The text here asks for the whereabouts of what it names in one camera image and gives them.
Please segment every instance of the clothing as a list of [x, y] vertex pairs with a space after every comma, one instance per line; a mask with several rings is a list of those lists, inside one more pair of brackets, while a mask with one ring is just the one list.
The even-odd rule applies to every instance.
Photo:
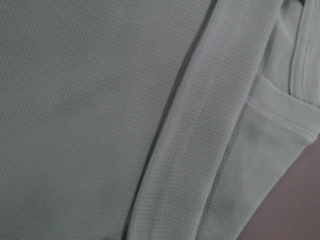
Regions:
[[236, 239], [320, 132], [317, 0], [0, 9], [4, 239]]

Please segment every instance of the waffle-knit fabric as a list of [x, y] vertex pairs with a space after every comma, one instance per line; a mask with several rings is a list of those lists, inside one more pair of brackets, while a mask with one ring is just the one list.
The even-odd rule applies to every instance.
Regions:
[[320, 132], [320, 3], [279, 47], [289, 1], [217, 1], [145, 172], [210, 1], [1, 1], [0, 240], [236, 239]]

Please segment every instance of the pink surface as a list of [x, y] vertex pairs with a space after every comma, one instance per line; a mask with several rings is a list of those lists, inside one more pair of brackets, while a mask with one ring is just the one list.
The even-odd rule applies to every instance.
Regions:
[[285, 172], [237, 240], [320, 240], [320, 135]]

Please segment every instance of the textured fabric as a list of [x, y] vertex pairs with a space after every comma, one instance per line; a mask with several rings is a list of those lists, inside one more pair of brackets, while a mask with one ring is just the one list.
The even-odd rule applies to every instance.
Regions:
[[234, 240], [320, 132], [317, 0], [0, 12], [0, 240]]

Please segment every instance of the fabric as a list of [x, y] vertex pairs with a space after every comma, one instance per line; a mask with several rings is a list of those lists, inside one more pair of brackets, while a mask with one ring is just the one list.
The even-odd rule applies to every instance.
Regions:
[[320, 132], [317, 0], [0, 10], [1, 240], [234, 240]]

